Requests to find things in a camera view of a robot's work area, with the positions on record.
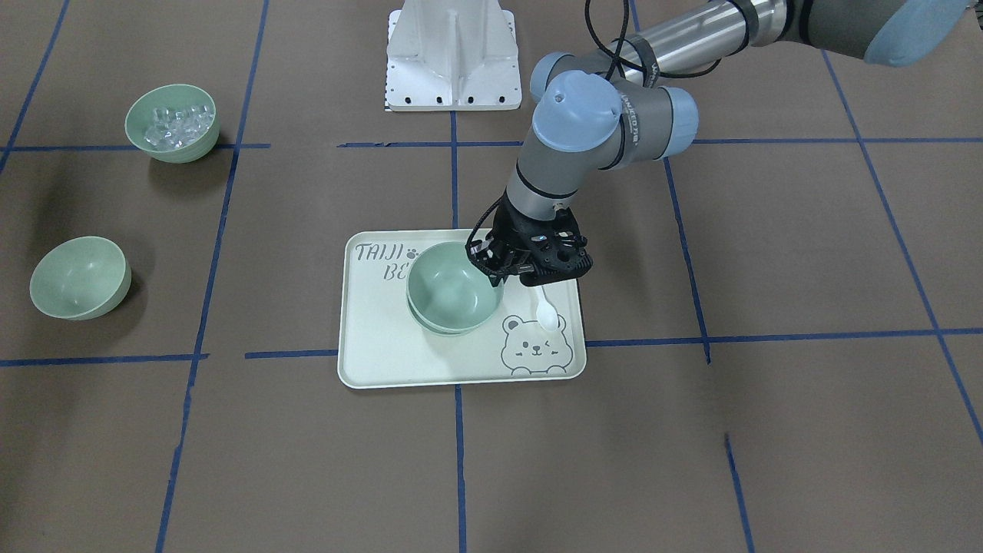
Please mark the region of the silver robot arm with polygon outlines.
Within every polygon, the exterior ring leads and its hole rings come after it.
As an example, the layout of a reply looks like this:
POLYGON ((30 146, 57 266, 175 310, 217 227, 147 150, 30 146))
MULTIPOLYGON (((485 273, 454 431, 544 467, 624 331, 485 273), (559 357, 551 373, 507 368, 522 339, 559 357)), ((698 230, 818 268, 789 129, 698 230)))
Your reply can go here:
POLYGON ((570 206, 587 175, 663 160, 695 139, 694 98, 661 78, 697 78, 778 41, 905 67, 940 45, 966 10, 966 1, 709 1, 590 54, 548 54, 531 73, 531 128, 488 209, 491 229, 469 236, 467 257, 492 286, 586 274, 592 259, 570 206))

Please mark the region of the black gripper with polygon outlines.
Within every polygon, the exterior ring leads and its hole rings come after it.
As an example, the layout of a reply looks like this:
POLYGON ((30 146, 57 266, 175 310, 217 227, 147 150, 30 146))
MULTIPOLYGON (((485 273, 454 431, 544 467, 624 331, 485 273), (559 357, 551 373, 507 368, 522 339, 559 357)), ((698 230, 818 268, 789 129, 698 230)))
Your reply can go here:
POLYGON ((490 281, 550 281, 554 267, 541 246, 551 245, 554 223, 521 214, 510 202, 494 202, 478 219, 465 244, 468 261, 490 281))

